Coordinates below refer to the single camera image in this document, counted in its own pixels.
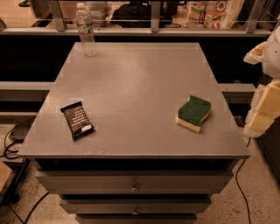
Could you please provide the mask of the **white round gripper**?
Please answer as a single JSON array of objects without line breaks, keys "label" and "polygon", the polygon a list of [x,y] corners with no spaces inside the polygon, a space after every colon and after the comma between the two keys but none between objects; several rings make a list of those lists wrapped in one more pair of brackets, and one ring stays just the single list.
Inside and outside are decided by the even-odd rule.
[{"label": "white round gripper", "polygon": [[[280,26],[270,34],[267,41],[251,49],[243,61],[251,65],[262,63],[265,74],[280,78]],[[259,84],[254,92],[243,132],[247,137],[259,137],[279,116],[280,80],[273,80],[266,86]]]}]

